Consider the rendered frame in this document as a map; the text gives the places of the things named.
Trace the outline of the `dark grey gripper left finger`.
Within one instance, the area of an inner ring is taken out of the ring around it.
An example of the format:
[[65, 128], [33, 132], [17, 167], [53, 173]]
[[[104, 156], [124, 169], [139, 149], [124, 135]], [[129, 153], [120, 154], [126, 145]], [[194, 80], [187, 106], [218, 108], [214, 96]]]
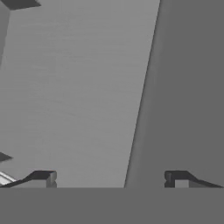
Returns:
[[33, 171], [25, 178], [0, 184], [0, 188], [55, 188], [56, 186], [56, 171]]

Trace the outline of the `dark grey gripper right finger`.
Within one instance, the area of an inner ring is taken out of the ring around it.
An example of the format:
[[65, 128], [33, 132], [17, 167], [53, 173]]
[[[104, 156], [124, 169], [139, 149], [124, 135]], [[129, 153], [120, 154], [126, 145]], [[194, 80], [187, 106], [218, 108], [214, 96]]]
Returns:
[[196, 178], [189, 171], [165, 171], [165, 188], [221, 188], [221, 185]]

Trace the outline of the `dark grey fridge door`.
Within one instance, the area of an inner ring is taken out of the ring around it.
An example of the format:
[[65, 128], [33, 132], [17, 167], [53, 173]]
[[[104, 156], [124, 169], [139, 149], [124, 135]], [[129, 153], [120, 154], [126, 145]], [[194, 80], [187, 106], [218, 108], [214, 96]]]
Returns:
[[224, 0], [160, 0], [125, 185], [224, 186]]

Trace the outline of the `light grey fridge door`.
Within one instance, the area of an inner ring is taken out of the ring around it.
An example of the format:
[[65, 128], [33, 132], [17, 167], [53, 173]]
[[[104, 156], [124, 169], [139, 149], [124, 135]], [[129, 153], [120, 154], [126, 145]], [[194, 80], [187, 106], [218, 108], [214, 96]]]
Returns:
[[120, 187], [159, 0], [39, 0], [11, 13], [0, 67], [0, 171]]

